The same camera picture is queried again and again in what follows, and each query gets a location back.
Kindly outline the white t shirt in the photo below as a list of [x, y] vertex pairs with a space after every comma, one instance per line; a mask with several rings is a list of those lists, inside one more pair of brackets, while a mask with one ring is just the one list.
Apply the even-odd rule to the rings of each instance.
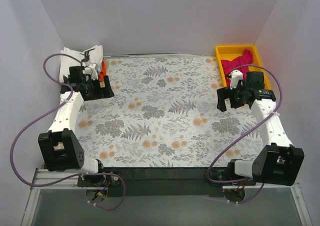
[[80, 65], [80, 63], [78, 61], [81, 61], [82, 66], [83, 66], [83, 63], [85, 65], [89, 65], [91, 63], [97, 63], [99, 66], [98, 74], [101, 71], [102, 60], [104, 58], [102, 45], [99, 45], [99, 46], [95, 45], [87, 50], [82, 51], [82, 52], [71, 50], [67, 47], [64, 47], [64, 49], [61, 50], [61, 53], [72, 56], [73, 58], [76, 58], [77, 61], [75, 61], [74, 59], [67, 57], [67, 56], [60, 57], [60, 70], [59, 70], [59, 81], [60, 82], [63, 82], [64, 78], [67, 78], [70, 75], [69, 67]]

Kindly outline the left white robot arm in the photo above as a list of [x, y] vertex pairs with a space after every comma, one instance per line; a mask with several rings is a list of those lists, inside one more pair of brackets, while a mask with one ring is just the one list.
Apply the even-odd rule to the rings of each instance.
[[108, 76], [104, 75], [103, 81], [99, 81], [98, 68], [97, 64], [69, 68], [60, 90], [61, 107], [48, 131], [38, 136], [48, 171], [79, 170], [89, 173], [89, 180], [96, 186], [105, 183], [106, 173], [99, 160], [85, 155], [74, 131], [85, 101], [114, 96]]

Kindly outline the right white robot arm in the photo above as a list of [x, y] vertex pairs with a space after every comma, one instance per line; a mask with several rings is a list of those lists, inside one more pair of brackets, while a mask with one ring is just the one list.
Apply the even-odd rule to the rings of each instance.
[[217, 90], [217, 108], [226, 111], [248, 105], [259, 125], [262, 151], [252, 161], [232, 159], [226, 170], [227, 181], [239, 184], [245, 177], [255, 182], [291, 186], [304, 160], [304, 152], [290, 141], [276, 112], [278, 102], [272, 90], [265, 88], [263, 72], [239, 70], [228, 74], [230, 84]]

